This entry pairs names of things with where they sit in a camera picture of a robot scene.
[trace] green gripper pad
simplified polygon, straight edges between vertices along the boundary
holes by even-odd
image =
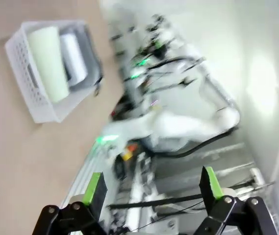
[[[89,181],[83,197],[83,204],[88,206],[91,214],[98,221],[106,196],[107,187],[102,172],[95,172]]]
[[[216,200],[219,200],[221,197],[224,196],[222,189],[220,187],[219,181],[213,171],[212,167],[206,167],[207,173],[209,175],[210,180],[210,187],[213,193],[213,196]]]

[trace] white roll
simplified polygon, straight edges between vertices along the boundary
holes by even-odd
[[[70,75],[68,83],[71,87],[84,80],[88,75],[88,70],[75,34],[61,35],[61,51],[65,66]]]

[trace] green led light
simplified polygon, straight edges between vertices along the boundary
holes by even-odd
[[[141,73],[137,73],[137,74],[134,74],[132,77],[130,77],[131,79],[134,79],[134,78],[137,78],[140,76]]]
[[[96,141],[98,143],[101,143],[101,142],[107,142],[107,141],[114,141],[118,138],[119,136],[118,135],[110,135],[110,136],[103,136],[103,137],[98,137],[96,139]]]
[[[142,62],[140,62],[140,64],[139,65],[144,65],[147,61],[149,61],[150,59],[149,58],[147,58],[146,60],[143,60]]]
[[[142,60],[141,62],[135,64],[135,66],[143,66],[143,65],[145,65],[145,64],[147,63],[147,61],[149,61],[149,60],[150,60],[150,58],[147,58],[147,59],[145,59],[145,60]]]
[[[162,44],[161,44],[159,41],[156,41],[156,42],[155,42],[155,47],[156,47],[157,49],[159,49],[160,47],[162,47]]]

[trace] black cable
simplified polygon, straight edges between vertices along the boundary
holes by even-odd
[[[239,188],[246,188],[248,186],[251,186],[253,182],[254,182],[254,180],[251,180],[251,181],[248,181],[243,184],[237,184],[237,185],[231,186],[229,188],[234,189],[234,190],[239,189]],[[203,198],[201,194],[194,194],[194,195],[189,195],[189,196],[185,196],[185,197],[172,197],[172,198],[154,200],[154,201],[149,201],[149,202],[111,204],[111,205],[108,205],[107,207],[110,210],[142,208],[142,207],[156,207],[156,206],[162,206],[162,205],[167,205],[167,204],[175,204],[175,203],[179,203],[179,202],[192,201],[192,200],[201,199],[201,198]]]
[[[230,188],[233,189],[233,190],[236,190],[236,189],[239,189],[239,188],[245,188],[245,187],[252,186],[253,183],[254,183],[254,179],[249,180],[249,181],[247,181],[247,180],[249,180],[249,178],[246,178],[246,179],[244,179],[244,180],[238,182],[237,184],[231,186]],[[192,211],[204,211],[204,210],[206,210],[205,207],[194,208],[194,209],[192,209]],[[170,216],[170,215],[178,215],[178,214],[185,214],[185,213],[187,213],[187,212],[184,212],[184,211],[176,211],[176,212],[169,212],[169,213],[158,213],[158,216],[165,216],[165,215]]]
[[[173,62],[177,62],[177,61],[181,61],[181,60],[190,60],[190,61],[195,62],[195,64],[196,64],[196,63],[199,63],[197,61],[199,61],[200,59],[199,60],[195,60],[193,57],[180,56],[180,57],[175,57],[175,58],[172,58],[172,59],[164,60],[164,61],[162,61],[162,62],[160,62],[160,63],[158,63],[156,65],[148,67],[147,69],[148,70],[154,70],[154,69],[157,69],[157,68],[162,67],[164,65],[167,65],[167,64],[170,64],[170,63],[173,63]]]
[[[180,86],[180,84],[172,84],[172,85],[169,85],[169,86],[159,87],[159,88],[156,88],[152,91],[149,91],[149,94],[153,94],[153,93],[161,92],[161,91],[166,91],[168,89],[172,89],[172,88],[175,88],[175,87],[178,87],[178,86]]]
[[[158,77],[156,80],[154,80],[152,83],[150,83],[146,89],[148,89],[154,82],[158,81],[160,78],[162,78],[164,76],[164,74],[162,74],[160,77]]]
[[[201,202],[198,202],[198,203],[196,203],[196,204],[194,204],[194,205],[192,205],[192,206],[190,206],[190,207],[187,207],[187,208],[184,208],[184,209],[182,209],[182,210],[179,210],[178,212],[183,212],[184,210],[193,208],[194,206],[200,204]],[[137,228],[137,229],[134,229],[134,230],[132,230],[131,232],[134,232],[134,231],[136,231],[136,230],[140,230],[140,229],[142,229],[142,228],[145,228],[145,227],[147,227],[148,225],[151,225],[151,224],[153,224],[153,223],[155,223],[155,222],[157,222],[157,221],[160,221],[161,219],[164,219],[164,218],[169,217],[169,216],[171,216],[171,215],[166,215],[166,216],[164,216],[164,217],[161,217],[161,218],[157,219],[156,221],[150,222],[149,224],[146,224],[146,225],[144,225],[144,226],[142,226],[142,227],[139,227],[139,228]]]
[[[176,158],[183,158],[183,157],[186,157],[194,152],[196,152],[197,150],[201,149],[202,147],[212,143],[212,142],[215,142],[219,139],[222,139],[226,136],[229,136],[236,128],[231,128],[230,130],[228,130],[227,132],[224,132],[222,134],[219,134],[211,139],[208,139],[207,141],[204,141],[200,144],[198,144],[197,146],[183,152],[183,153],[178,153],[178,154],[174,154],[174,153],[171,153],[171,152],[157,152],[157,151],[152,151],[149,147],[147,147],[145,145],[145,143],[142,141],[142,140],[136,140],[137,142],[139,142],[139,144],[141,144],[141,146],[143,147],[144,151],[149,155],[149,156],[154,156],[154,155],[157,155],[158,157],[161,157],[161,158],[173,158],[173,159],[176,159]]]
[[[203,57],[200,58],[200,59],[198,59],[198,60],[196,60],[196,62],[195,62],[193,65],[191,65],[190,67],[188,67],[187,69],[185,69],[183,72],[186,72],[186,71],[188,71],[188,70],[191,70],[191,69],[194,68],[195,66],[201,64],[203,61],[205,61],[205,58],[203,58]]]
[[[233,186],[239,185],[239,184],[241,184],[241,183],[245,183],[245,182],[247,182],[248,180],[251,180],[251,179],[252,179],[252,176],[251,176],[251,177],[247,177],[247,178],[245,178],[244,180],[238,182],[237,184],[235,184],[235,185],[233,185]]]
[[[134,56],[130,59],[130,61],[133,61],[133,59],[135,59],[136,57],[139,57],[139,56],[142,56],[142,55],[141,55],[140,53],[134,55]],[[148,58],[151,57],[151,56],[152,56],[152,54],[149,54],[149,55],[147,55],[147,56],[143,56],[142,61],[148,59]]]

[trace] paper towel roll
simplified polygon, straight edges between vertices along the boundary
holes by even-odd
[[[76,86],[71,87],[71,90],[93,87],[102,77],[102,67],[94,51],[94,46],[91,42],[91,35],[88,33],[84,25],[76,25],[73,29],[76,35],[79,48],[82,52],[82,57],[88,69],[88,76]]]
[[[60,38],[62,56],[70,75],[68,83],[71,87],[84,80],[88,75],[88,71],[76,35],[74,33],[67,33],[61,35]]]
[[[69,95],[69,87],[62,62],[58,28],[45,27],[27,37],[49,99],[57,103]]]

